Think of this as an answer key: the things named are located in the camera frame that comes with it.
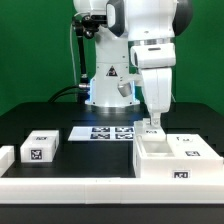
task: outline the green wall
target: green wall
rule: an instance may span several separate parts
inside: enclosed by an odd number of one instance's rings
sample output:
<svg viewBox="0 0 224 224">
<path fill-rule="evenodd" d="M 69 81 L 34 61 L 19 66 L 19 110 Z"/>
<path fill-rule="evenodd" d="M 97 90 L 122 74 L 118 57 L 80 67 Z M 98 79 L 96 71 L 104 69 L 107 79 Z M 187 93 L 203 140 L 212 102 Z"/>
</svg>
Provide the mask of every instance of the green wall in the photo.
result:
<svg viewBox="0 0 224 224">
<path fill-rule="evenodd" d="M 224 114 L 224 2 L 193 3 L 193 22 L 176 38 L 174 95 L 178 102 L 202 102 Z M 72 0 L 0 0 L 0 114 L 22 102 L 45 102 L 73 84 L 73 14 Z M 92 76 L 93 41 L 86 46 Z M 74 49 L 78 60 L 77 44 Z"/>
</svg>

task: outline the white box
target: white box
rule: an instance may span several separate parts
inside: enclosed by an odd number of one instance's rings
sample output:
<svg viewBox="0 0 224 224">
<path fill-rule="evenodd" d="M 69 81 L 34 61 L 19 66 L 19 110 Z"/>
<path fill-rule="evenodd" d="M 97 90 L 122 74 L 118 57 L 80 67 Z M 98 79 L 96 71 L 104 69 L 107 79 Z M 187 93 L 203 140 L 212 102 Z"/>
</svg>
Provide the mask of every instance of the white box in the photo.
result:
<svg viewBox="0 0 224 224">
<path fill-rule="evenodd" d="M 140 131 L 139 123 L 135 123 L 138 127 L 133 146 L 136 177 L 214 179 L 223 175 L 223 158 L 199 135 L 168 134 L 165 139 L 152 138 L 152 133 Z"/>
<path fill-rule="evenodd" d="M 59 131 L 33 131 L 20 148 L 21 162 L 52 162 L 58 145 Z"/>
<path fill-rule="evenodd" d="M 0 177 L 8 170 L 15 161 L 14 147 L 3 146 L 0 148 Z"/>
</svg>

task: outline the black table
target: black table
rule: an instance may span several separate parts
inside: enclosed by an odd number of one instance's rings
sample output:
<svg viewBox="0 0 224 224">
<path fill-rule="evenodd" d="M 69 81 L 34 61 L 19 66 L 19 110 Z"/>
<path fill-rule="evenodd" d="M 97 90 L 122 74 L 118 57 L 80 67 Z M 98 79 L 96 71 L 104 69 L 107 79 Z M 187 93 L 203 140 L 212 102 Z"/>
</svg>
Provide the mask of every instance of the black table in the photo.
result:
<svg viewBox="0 0 224 224">
<path fill-rule="evenodd" d="M 132 142 L 67 139 L 73 126 L 132 126 L 148 116 L 144 105 L 125 113 L 91 111 L 75 103 L 18 105 L 0 117 L 0 146 L 16 149 L 16 161 L 2 178 L 134 178 Z M 172 104 L 162 115 L 162 127 L 166 133 L 199 134 L 224 155 L 224 117 L 203 104 Z M 52 163 L 21 164 L 19 149 L 32 130 L 59 130 Z M 224 205 L 0 205 L 1 223 L 223 223 L 223 214 Z"/>
</svg>

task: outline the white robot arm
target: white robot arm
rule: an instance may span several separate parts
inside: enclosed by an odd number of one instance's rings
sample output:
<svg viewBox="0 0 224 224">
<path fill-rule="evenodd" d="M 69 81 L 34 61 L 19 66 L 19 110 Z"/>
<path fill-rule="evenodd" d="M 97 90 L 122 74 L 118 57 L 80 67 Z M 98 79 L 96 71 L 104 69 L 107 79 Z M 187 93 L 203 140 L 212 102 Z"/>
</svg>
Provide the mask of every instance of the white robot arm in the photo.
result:
<svg viewBox="0 0 224 224">
<path fill-rule="evenodd" d="M 191 0 L 74 0 L 74 5 L 78 12 L 88 12 L 92 23 L 103 16 L 106 19 L 104 28 L 101 26 L 96 34 L 97 68 L 101 70 L 98 69 L 93 79 L 95 83 L 92 83 L 94 103 L 101 101 L 97 106 L 112 107 L 137 104 L 130 95 L 133 86 L 129 83 L 134 81 L 142 87 L 151 125 L 160 127 L 161 113 L 168 112 L 170 107 L 170 67 L 176 63 L 171 39 L 190 23 Z M 91 27 L 84 27 L 84 30 L 87 36 L 93 36 Z M 131 76 L 127 71 L 128 43 L 132 45 L 130 58 L 138 68 L 137 75 Z M 105 74 L 112 66 L 118 78 L 107 82 Z M 116 97 L 111 97 L 111 94 L 101 97 L 97 93 L 102 93 L 97 80 L 104 89 L 115 92 Z"/>
</svg>

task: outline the white container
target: white container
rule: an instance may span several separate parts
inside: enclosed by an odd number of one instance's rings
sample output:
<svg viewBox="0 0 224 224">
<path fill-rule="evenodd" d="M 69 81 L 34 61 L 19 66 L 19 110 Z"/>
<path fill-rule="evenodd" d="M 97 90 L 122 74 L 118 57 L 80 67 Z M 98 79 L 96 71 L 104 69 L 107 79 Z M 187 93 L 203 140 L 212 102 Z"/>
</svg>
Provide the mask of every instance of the white container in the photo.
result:
<svg viewBox="0 0 224 224">
<path fill-rule="evenodd" d="M 139 130 L 135 122 L 133 166 L 136 177 L 204 179 L 223 175 L 223 158 L 199 135 L 168 134 L 159 138 Z"/>
</svg>

